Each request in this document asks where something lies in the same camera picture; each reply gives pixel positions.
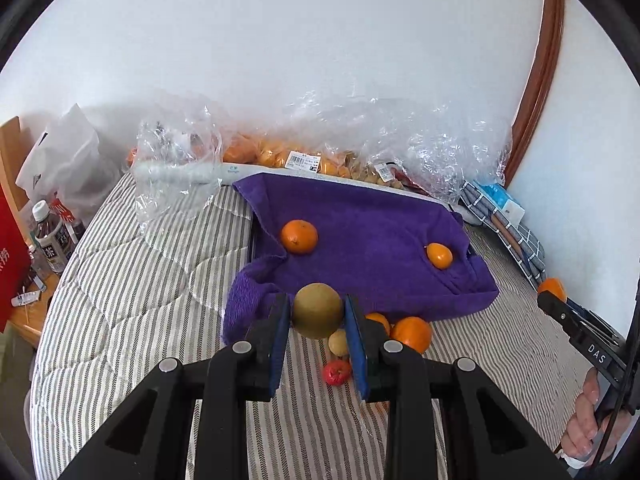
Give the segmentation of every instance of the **bottle cap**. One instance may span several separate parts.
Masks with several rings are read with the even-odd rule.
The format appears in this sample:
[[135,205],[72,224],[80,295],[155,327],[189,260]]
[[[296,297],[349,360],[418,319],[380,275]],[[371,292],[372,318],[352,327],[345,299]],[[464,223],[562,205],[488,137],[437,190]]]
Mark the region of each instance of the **bottle cap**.
[[49,205],[46,200],[40,200],[35,206],[33,206],[33,219],[36,222],[41,222],[49,214]]

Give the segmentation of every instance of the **purple towel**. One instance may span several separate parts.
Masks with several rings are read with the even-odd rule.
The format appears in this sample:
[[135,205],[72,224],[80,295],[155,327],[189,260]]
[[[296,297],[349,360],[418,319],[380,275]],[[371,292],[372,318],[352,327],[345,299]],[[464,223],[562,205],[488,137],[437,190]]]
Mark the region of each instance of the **purple towel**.
[[[395,322],[466,316],[488,307],[498,288],[484,260],[471,255],[469,238],[443,206],[408,196],[335,182],[271,173],[244,178],[235,188],[254,210],[254,259],[236,276],[226,302],[227,343],[244,337],[268,314],[274,295],[292,297],[322,282],[357,298],[365,313]],[[293,219],[318,230],[313,253],[288,254],[280,230]],[[438,242],[453,252],[446,270],[431,265],[424,247]]]

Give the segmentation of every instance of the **blue gripper pad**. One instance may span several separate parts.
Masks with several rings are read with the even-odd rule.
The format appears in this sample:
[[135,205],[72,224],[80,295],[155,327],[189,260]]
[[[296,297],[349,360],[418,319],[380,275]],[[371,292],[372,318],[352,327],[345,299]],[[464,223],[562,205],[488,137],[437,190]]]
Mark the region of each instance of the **blue gripper pad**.
[[360,336],[360,329],[356,322],[355,312],[351,304],[351,298],[344,299],[344,331],[347,335],[347,346],[353,369],[353,380],[360,393],[360,398],[366,400],[369,397],[369,381],[367,381],[367,354]]
[[282,366],[284,364],[284,352],[287,349],[287,341],[289,340],[289,325],[291,320],[291,303],[289,298],[280,303],[280,317],[276,335],[273,339],[273,346],[270,352],[269,363],[269,392],[273,397],[276,390],[280,386],[280,378],[282,377]]

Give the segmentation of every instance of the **black cable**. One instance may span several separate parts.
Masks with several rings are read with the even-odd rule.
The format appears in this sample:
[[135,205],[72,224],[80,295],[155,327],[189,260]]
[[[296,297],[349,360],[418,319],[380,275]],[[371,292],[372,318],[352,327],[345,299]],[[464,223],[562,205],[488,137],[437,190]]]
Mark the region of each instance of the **black cable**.
[[631,352],[629,352],[628,362],[626,363],[625,374],[622,377],[622,382],[620,384],[620,390],[618,398],[616,399],[615,406],[613,408],[613,412],[611,412],[611,416],[609,417],[609,423],[607,424],[607,429],[602,437],[602,441],[598,446],[598,450],[593,459],[593,464],[591,467],[593,470],[591,471],[589,478],[595,478],[596,475],[596,466],[600,463],[602,459],[602,455],[604,454],[604,450],[607,447],[607,442],[609,441],[609,437],[611,436],[611,432],[613,431],[613,427],[616,423],[616,419],[618,418],[618,413],[620,409],[622,409],[622,403],[625,400],[626,390],[628,389],[629,381],[631,380],[632,371],[634,365],[636,363],[636,359],[638,358],[638,348],[640,348],[640,336],[637,333],[637,330],[634,330],[634,327],[638,327],[638,323],[640,322],[640,280],[638,280],[638,290],[636,291],[636,308],[634,310],[633,320],[631,322],[631,329],[629,330],[629,335],[633,337]]

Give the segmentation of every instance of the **white wall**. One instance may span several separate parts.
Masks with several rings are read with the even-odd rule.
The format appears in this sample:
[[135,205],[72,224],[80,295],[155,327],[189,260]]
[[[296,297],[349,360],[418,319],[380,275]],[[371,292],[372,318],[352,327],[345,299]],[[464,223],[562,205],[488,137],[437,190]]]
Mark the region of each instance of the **white wall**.
[[55,0],[0,73],[37,136],[74,102],[124,150],[152,89],[281,110],[305,91],[488,103],[510,120],[542,0]]
[[549,275],[626,335],[640,273],[640,88],[577,0],[566,1],[558,70],[510,191]]

